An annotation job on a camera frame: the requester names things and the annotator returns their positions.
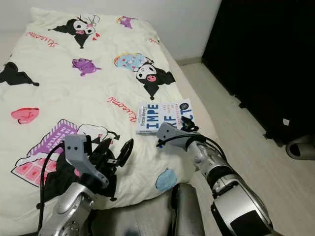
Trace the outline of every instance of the cartoon print bedsheet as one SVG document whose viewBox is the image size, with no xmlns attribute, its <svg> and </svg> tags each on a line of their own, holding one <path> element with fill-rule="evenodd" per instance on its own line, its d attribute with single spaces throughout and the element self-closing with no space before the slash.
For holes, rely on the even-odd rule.
<svg viewBox="0 0 315 236">
<path fill-rule="evenodd" d="M 99 196 L 97 209 L 136 204 L 189 181 L 194 167 L 183 151 L 162 151 L 155 136 L 135 132 L 138 103 L 182 99 L 154 29 L 127 16 L 31 14 L 0 70 L 0 235 L 35 231 L 43 162 L 68 134 L 90 135 L 93 148 L 110 137 L 115 156 L 134 139 L 116 189 Z M 56 150 L 45 171 L 45 218 L 79 176 Z"/>
</svg>

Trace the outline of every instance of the floor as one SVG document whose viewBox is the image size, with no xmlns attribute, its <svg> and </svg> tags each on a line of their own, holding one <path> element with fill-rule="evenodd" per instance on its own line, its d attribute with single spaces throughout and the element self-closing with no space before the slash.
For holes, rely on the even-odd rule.
<svg viewBox="0 0 315 236">
<path fill-rule="evenodd" d="M 181 69 L 212 117 L 229 163 L 266 204 L 275 229 L 285 236 L 315 235 L 315 161 L 293 160 L 266 140 L 264 129 L 204 65 Z"/>
</svg>

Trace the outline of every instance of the wall baseboard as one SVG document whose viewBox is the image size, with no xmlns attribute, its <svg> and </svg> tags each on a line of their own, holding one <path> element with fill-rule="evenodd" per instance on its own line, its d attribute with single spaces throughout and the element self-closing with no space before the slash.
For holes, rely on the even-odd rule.
<svg viewBox="0 0 315 236">
<path fill-rule="evenodd" d="M 193 63 L 201 63 L 201 57 L 195 57 L 195 58 L 185 58 L 176 60 L 178 65 L 188 65 Z"/>
</svg>

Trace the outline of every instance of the book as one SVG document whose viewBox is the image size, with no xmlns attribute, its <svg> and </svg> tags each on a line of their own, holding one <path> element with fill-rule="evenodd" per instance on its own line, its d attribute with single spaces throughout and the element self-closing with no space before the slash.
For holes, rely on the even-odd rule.
<svg viewBox="0 0 315 236">
<path fill-rule="evenodd" d="M 182 116 L 194 121 L 189 99 L 168 103 L 140 103 L 136 133 L 157 133 L 163 122 L 181 129 Z"/>
</svg>

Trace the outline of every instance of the white wall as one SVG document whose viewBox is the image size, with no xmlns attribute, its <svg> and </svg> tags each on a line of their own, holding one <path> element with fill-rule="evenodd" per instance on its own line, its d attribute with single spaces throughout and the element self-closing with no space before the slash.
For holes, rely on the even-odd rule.
<svg viewBox="0 0 315 236">
<path fill-rule="evenodd" d="M 30 7 L 126 15 L 149 21 L 175 59 L 200 57 L 221 0 L 4 0 L 0 32 L 22 30 Z"/>
</svg>

